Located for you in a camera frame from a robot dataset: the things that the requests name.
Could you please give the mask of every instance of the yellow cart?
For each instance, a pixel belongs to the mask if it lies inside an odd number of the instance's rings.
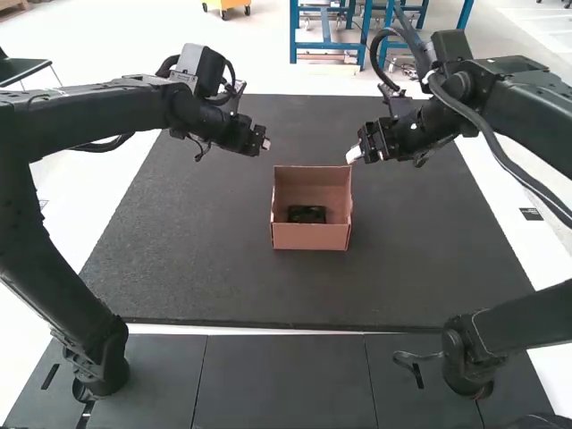
[[[208,6],[211,5],[221,12],[223,21],[228,19],[226,11],[233,7],[244,6],[244,13],[250,15],[250,0],[203,0],[203,11],[208,12]]]

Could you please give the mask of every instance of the chair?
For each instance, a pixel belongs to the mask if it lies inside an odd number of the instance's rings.
[[[62,82],[55,73],[54,67],[50,60],[36,60],[30,58],[9,58],[4,50],[0,47],[0,88],[20,82],[22,89],[25,90],[22,79],[31,76],[40,70],[49,67],[62,87]]]

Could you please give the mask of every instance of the open cardboard box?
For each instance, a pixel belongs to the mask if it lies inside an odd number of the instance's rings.
[[[289,223],[289,206],[325,206],[326,223]],[[347,250],[351,167],[275,166],[270,231],[273,248]]]

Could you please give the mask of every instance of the black robotic arm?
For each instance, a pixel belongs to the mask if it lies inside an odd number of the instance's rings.
[[[186,45],[157,76],[29,92],[0,92],[0,279],[52,327],[74,365],[78,400],[110,395],[127,382],[128,329],[63,259],[43,226],[29,169],[65,149],[103,152],[135,131],[174,137],[245,156],[269,148],[265,127],[238,113],[246,82],[223,77],[231,64],[204,46]],[[184,69],[170,71],[171,65]],[[226,88],[218,97],[219,85]],[[120,135],[114,143],[90,143]]]
[[[572,180],[572,88],[523,56],[473,59],[462,30],[438,31],[427,45],[416,43],[413,30],[405,28],[397,33],[416,58],[423,91],[433,94],[416,109],[376,63],[376,47],[392,32],[382,30],[371,48],[390,115],[359,129],[348,162],[412,160],[420,167],[458,135],[482,132],[501,166],[571,226],[572,212],[504,154],[494,132],[511,137]],[[442,352],[417,358],[442,358],[443,376],[452,390],[485,398],[492,392],[495,370],[510,354],[572,341],[571,306],[572,279],[497,307],[454,316],[444,325]],[[416,358],[401,352],[395,358],[404,355]]]

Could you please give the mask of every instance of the black rubber mat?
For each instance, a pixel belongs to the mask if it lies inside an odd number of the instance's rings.
[[[348,252],[273,251],[275,164],[343,164],[379,97],[244,96],[272,150],[163,133],[81,276],[130,321],[408,331],[532,291],[455,145],[354,167]]]

